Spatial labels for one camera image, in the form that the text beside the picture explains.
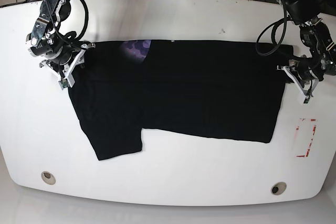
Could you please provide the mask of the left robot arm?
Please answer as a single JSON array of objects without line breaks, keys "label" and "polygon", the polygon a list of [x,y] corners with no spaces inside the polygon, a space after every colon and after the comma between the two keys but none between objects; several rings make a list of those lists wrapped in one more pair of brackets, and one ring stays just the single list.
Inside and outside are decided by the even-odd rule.
[{"label": "left robot arm", "polygon": [[277,21],[271,31],[271,40],[277,44],[275,36],[280,25],[293,22],[300,29],[300,40],[309,48],[310,57],[285,54],[288,63],[279,65],[282,70],[309,100],[317,84],[323,81],[324,75],[335,75],[335,42],[332,40],[328,27],[323,23],[317,0],[277,0],[286,14]]}]

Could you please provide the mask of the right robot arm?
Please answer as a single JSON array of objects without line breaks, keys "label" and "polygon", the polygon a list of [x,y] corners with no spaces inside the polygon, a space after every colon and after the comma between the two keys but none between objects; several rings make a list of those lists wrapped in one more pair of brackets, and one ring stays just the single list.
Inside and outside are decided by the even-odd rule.
[{"label": "right robot arm", "polygon": [[39,16],[26,38],[26,46],[33,57],[43,57],[40,67],[48,68],[57,78],[62,89],[75,84],[72,75],[75,67],[84,63],[84,54],[95,48],[95,44],[83,41],[89,23],[89,10],[85,0],[80,0],[84,8],[84,24],[80,33],[60,32],[60,26],[71,12],[70,0],[43,0]]}]

